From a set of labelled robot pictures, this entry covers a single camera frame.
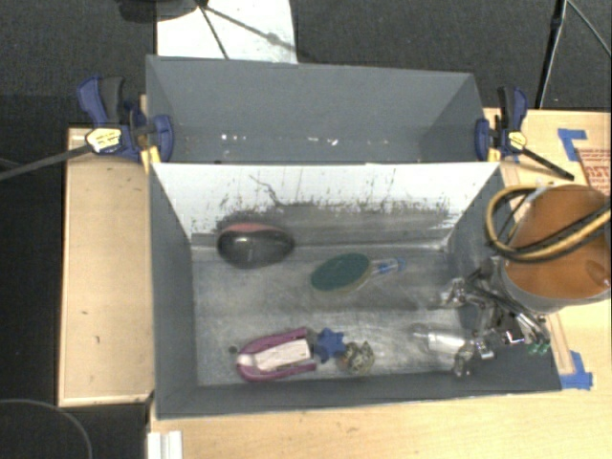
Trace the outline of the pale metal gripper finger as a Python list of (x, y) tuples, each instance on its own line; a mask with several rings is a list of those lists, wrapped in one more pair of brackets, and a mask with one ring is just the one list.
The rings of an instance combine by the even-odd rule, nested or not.
[(428, 310), (456, 309), (467, 303), (467, 282), (462, 277), (452, 278), (435, 292), (426, 303)]
[(456, 377), (470, 375), (476, 362), (495, 357), (492, 347), (482, 338), (464, 331), (416, 323), (411, 326), (411, 337), (423, 353), (451, 359), (451, 372)]

